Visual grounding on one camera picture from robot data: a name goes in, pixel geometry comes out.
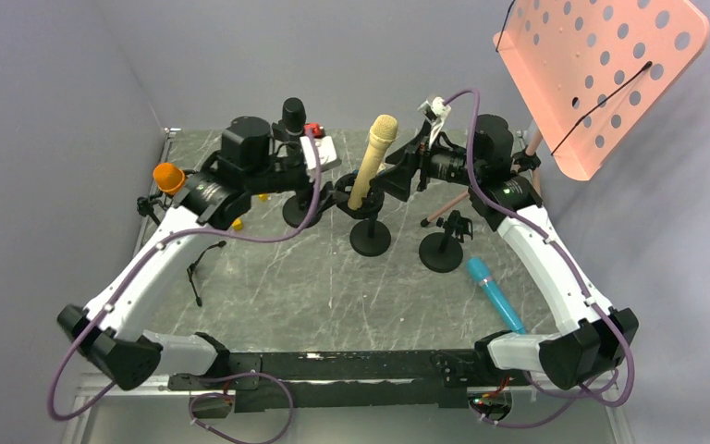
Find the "orange microphone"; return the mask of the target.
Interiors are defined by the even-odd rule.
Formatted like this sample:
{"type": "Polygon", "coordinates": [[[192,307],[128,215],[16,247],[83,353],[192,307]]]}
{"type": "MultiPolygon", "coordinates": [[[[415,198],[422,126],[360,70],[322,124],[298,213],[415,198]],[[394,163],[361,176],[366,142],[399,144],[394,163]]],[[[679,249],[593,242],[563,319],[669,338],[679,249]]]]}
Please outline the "orange microphone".
{"type": "Polygon", "coordinates": [[[154,168],[153,180],[159,191],[175,195],[185,185],[186,174],[176,165],[165,162],[154,168]]]}

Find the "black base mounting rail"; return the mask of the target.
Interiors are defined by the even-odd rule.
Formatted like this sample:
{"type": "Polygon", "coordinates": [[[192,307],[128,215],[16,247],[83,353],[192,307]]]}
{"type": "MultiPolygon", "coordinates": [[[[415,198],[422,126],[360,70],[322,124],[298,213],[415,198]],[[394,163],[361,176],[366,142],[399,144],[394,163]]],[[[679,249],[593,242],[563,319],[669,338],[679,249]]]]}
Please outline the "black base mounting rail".
{"type": "Polygon", "coordinates": [[[472,396],[523,388],[520,370],[499,370],[474,350],[234,352],[229,372],[245,377],[228,384],[238,413],[287,406],[287,387],[298,408],[435,405],[465,408],[472,396]]]}

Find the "black round-base tall stand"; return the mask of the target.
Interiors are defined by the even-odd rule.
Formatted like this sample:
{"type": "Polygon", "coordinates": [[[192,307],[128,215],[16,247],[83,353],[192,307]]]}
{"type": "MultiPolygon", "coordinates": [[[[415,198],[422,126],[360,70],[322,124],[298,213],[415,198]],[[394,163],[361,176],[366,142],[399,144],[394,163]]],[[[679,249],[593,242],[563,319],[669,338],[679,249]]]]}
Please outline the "black round-base tall stand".
{"type": "MultiPolygon", "coordinates": [[[[292,228],[298,228],[305,220],[309,210],[312,208],[312,198],[303,200],[298,194],[288,198],[282,205],[282,217],[287,225],[292,228]]],[[[322,218],[322,205],[317,203],[314,207],[312,218],[306,225],[306,228],[315,226],[322,218]]]]}

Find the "cream yellow microphone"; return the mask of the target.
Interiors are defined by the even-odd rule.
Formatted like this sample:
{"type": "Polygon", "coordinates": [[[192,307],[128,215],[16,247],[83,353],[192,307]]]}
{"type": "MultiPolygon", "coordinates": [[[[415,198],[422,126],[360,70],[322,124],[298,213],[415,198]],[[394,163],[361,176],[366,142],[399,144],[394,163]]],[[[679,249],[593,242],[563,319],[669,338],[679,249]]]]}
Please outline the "cream yellow microphone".
{"type": "Polygon", "coordinates": [[[358,210],[371,188],[387,149],[398,134],[398,120],[390,115],[380,115],[369,130],[368,144],[356,179],[351,188],[348,209],[358,210]]]}

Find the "pink perforated music stand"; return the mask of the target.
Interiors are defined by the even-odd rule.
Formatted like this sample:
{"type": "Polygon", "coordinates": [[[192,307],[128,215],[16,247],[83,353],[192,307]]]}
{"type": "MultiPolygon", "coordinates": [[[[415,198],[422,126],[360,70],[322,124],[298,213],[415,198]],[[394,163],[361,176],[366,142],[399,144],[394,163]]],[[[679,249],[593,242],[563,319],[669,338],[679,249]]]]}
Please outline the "pink perforated music stand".
{"type": "Polygon", "coordinates": [[[591,179],[701,54],[691,1],[514,1],[493,38],[538,133],[513,160],[536,169],[545,142],[570,179],[591,179]]]}

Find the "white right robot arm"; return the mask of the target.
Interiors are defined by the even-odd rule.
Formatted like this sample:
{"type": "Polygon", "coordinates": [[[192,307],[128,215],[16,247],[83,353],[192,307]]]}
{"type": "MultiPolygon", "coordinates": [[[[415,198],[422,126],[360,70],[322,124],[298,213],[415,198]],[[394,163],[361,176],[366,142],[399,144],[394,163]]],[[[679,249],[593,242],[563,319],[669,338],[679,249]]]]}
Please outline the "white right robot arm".
{"type": "Polygon", "coordinates": [[[472,361],[475,376],[491,385],[508,370],[541,373],[557,388],[573,389],[625,364],[626,386],[632,387],[636,315],[614,308],[595,288],[557,237],[539,193],[513,171],[517,157],[507,121],[480,115],[468,136],[466,145],[457,145],[436,122],[425,123],[386,157],[388,168],[373,185],[401,201],[409,199],[414,179],[419,191],[431,179],[467,186],[472,208],[519,257],[544,296],[556,333],[501,332],[480,340],[484,352],[472,361]]]}

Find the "black round-base clip stand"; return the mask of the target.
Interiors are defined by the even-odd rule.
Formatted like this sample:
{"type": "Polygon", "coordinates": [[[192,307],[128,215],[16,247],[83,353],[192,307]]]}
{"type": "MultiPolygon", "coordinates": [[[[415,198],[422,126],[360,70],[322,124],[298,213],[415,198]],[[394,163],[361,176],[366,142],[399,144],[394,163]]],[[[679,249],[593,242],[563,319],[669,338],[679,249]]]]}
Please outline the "black round-base clip stand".
{"type": "Polygon", "coordinates": [[[422,264],[436,273],[449,273],[463,260],[462,244],[473,238],[472,220],[453,210],[447,218],[438,218],[436,225],[442,229],[425,236],[419,246],[422,264]]]}

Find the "black shock-mount round stand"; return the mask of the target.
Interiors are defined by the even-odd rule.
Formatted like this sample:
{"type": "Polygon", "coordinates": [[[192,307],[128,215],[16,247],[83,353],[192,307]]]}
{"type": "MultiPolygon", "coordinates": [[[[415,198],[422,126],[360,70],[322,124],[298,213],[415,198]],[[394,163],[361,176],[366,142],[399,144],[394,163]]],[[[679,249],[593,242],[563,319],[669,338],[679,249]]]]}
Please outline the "black shock-mount round stand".
{"type": "Polygon", "coordinates": [[[337,197],[337,208],[357,220],[349,233],[352,249],[366,257],[375,257],[385,253],[391,244],[391,233],[388,227],[378,220],[383,208],[385,194],[381,190],[370,189],[357,210],[348,206],[357,174],[352,172],[339,178],[334,191],[337,197]]]}

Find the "blue microphone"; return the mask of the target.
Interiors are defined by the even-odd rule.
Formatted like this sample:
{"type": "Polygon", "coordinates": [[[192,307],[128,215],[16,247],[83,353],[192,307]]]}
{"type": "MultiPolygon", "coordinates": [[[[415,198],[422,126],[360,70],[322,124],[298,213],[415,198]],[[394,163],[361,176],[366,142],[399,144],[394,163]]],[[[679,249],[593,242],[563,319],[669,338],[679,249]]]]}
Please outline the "blue microphone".
{"type": "Polygon", "coordinates": [[[487,264],[478,257],[472,257],[467,262],[467,269],[472,280],[484,292],[508,329],[515,333],[525,334],[526,329],[520,317],[508,302],[503,291],[499,288],[487,264]]]}

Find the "black microphone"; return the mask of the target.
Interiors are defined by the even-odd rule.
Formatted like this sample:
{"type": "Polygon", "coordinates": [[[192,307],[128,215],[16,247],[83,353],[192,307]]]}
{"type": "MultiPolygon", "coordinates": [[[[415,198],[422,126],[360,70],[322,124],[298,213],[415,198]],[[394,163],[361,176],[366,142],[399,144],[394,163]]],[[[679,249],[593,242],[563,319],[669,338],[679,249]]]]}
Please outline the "black microphone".
{"type": "Polygon", "coordinates": [[[298,97],[289,97],[282,105],[280,120],[272,125],[274,138],[281,142],[298,142],[306,122],[304,103],[298,97]]]}

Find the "black tripod shock-mount stand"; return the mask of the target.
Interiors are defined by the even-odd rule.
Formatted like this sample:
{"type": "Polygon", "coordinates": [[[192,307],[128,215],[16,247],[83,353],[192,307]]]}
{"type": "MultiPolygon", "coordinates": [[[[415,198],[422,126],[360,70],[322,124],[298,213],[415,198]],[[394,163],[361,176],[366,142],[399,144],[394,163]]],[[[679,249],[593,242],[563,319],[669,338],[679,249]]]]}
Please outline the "black tripod shock-mount stand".
{"type": "MultiPolygon", "coordinates": [[[[141,218],[145,218],[158,227],[162,219],[157,215],[156,209],[168,210],[170,208],[167,198],[160,192],[149,193],[140,196],[136,200],[137,213],[141,218]]],[[[199,292],[200,285],[197,283],[197,270],[204,256],[211,250],[222,249],[226,246],[226,241],[221,240],[206,247],[198,257],[186,268],[187,280],[191,286],[194,301],[200,308],[203,307],[202,296],[199,292]]]]}

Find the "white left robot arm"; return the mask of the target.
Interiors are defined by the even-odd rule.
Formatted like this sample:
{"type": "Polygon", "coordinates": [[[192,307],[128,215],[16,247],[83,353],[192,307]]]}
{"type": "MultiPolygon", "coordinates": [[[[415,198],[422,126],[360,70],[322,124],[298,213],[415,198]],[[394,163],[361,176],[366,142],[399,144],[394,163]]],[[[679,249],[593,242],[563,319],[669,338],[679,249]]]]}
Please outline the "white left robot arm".
{"type": "Polygon", "coordinates": [[[272,125],[259,117],[238,117],[221,135],[221,147],[196,173],[172,190],[170,207],[153,236],[105,289],[85,306],[65,307],[59,326],[88,362],[124,390],[153,375],[189,375],[214,389],[231,375],[230,352],[203,333],[186,337],[146,328],[177,275],[220,240],[247,241],[232,229],[261,193],[321,189],[322,162],[311,145],[280,156],[272,125]]]}

